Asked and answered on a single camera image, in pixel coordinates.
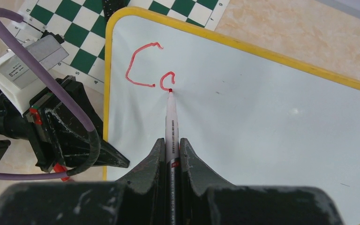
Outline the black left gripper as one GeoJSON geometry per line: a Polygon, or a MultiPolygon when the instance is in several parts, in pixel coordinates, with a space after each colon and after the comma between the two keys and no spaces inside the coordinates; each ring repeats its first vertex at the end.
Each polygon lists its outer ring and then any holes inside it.
{"type": "MultiPolygon", "coordinates": [[[[43,172],[50,172],[56,164],[75,168],[87,160],[88,131],[47,87],[30,100],[24,120],[37,157],[36,166],[43,172]]],[[[93,167],[129,167],[130,161],[124,155],[103,139],[100,141],[100,154],[93,167]]]]}

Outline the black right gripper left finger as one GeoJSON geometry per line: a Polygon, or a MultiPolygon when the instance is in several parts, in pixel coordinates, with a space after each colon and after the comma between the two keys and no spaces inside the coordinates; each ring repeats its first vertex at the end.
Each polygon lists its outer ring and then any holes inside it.
{"type": "Polygon", "coordinates": [[[0,196],[0,225],[163,225],[164,139],[117,181],[26,182],[0,196]]]}

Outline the yellow framed whiteboard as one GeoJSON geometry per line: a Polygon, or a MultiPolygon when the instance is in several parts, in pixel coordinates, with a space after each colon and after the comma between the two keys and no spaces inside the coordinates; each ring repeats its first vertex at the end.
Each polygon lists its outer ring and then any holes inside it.
{"type": "Polygon", "coordinates": [[[313,186],[360,223],[360,81],[139,7],[106,27],[104,138],[133,168],[180,137],[234,184],[313,186]]]}

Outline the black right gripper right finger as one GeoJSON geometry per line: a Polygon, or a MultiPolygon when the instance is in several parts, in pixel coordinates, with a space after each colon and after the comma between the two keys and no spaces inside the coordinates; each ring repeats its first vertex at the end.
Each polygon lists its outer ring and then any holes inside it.
{"type": "Polygon", "coordinates": [[[334,201],[319,188],[234,185],[202,161],[186,138],[180,160],[186,225],[343,224],[334,201]]]}

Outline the red marker pen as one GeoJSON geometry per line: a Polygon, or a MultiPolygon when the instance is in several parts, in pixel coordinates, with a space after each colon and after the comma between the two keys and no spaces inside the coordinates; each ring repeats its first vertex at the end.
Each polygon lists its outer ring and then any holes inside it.
{"type": "Polygon", "coordinates": [[[179,128],[176,101],[172,89],[169,89],[168,93],[165,118],[165,162],[167,224],[181,225],[179,128]]]}

